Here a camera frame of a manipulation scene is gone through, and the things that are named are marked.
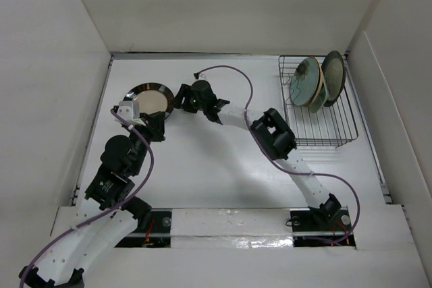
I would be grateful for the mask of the teal round flower plate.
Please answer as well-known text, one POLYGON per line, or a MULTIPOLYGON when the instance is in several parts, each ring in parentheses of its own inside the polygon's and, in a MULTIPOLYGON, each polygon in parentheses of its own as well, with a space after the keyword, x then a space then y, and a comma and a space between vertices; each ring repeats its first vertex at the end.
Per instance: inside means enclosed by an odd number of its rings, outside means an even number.
POLYGON ((294 105, 304 106, 314 94, 319 78, 318 65, 312 56, 304 59, 290 80, 290 98, 294 105))

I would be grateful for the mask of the teal rectangular divided plate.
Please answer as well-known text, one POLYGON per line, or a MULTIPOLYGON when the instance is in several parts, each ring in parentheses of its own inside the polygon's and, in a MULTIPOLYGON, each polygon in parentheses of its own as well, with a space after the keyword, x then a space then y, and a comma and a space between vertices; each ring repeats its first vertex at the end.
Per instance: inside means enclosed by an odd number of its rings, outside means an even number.
POLYGON ((326 88, 322 88, 316 101, 309 107, 309 111, 311 113, 316 113, 317 111, 319 111, 323 107, 323 105, 327 102, 328 95, 329 95, 328 90, 326 88))

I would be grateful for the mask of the beige bird pattern plate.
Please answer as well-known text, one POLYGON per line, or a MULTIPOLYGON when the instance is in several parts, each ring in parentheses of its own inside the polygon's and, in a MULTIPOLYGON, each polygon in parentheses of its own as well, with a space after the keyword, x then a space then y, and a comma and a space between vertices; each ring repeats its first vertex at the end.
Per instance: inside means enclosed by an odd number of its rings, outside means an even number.
POLYGON ((318 78, 317 87, 315 88, 314 94, 311 96, 310 100, 304 105, 305 107, 310 107, 316 101, 323 87, 324 77, 323 77, 323 70, 321 68, 321 64, 319 63, 316 57, 313 57, 313 59, 316 61, 318 65, 319 78, 318 78))

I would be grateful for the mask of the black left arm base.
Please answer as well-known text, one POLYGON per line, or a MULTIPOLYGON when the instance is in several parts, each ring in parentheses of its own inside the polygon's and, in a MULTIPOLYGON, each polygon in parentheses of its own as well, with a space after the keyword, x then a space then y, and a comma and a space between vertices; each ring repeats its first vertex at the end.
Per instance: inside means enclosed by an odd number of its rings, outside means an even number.
POLYGON ((170 248, 172 209, 153 209, 145 227, 125 236, 117 248, 170 248))

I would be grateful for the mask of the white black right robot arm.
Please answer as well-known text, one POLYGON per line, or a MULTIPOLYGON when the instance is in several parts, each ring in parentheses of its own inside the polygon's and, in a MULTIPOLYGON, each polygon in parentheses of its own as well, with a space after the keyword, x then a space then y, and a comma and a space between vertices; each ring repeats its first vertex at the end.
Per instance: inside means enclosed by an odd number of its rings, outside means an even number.
POLYGON ((236 106, 217 98, 206 80, 182 84, 173 107, 188 113, 201 111, 211 122, 249 131, 261 152, 292 178, 312 212, 314 226, 328 229, 336 222, 342 205, 304 162, 293 131, 276 109, 261 113, 236 106))

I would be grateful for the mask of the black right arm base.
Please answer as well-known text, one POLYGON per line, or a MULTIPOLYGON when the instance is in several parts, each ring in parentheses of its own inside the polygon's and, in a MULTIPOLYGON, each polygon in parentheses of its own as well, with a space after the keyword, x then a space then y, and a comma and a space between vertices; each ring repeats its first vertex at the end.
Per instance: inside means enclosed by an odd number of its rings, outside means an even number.
POLYGON ((326 225, 319 225, 310 210, 291 210, 290 218, 286 220, 285 225, 292 230, 295 248, 356 246, 353 234, 335 243, 352 228, 350 215, 346 209, 341 209, 335 219, 326 225))

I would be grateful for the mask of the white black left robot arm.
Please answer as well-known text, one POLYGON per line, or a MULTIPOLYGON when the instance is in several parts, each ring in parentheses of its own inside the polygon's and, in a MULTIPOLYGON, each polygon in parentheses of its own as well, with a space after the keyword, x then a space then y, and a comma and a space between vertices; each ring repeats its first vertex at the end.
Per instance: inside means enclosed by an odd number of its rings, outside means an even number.
POLYGON ((22 269, 21 287, 83 287, 127 234, 149 227, 151 206, 137 197, 142 186, 131 178, 139 175, 146 156, 154 156, 151 142, 164 141, 165 112, 134 114, 117 105, 111 113, 129 135, 108 139, 70 228, 22 269))

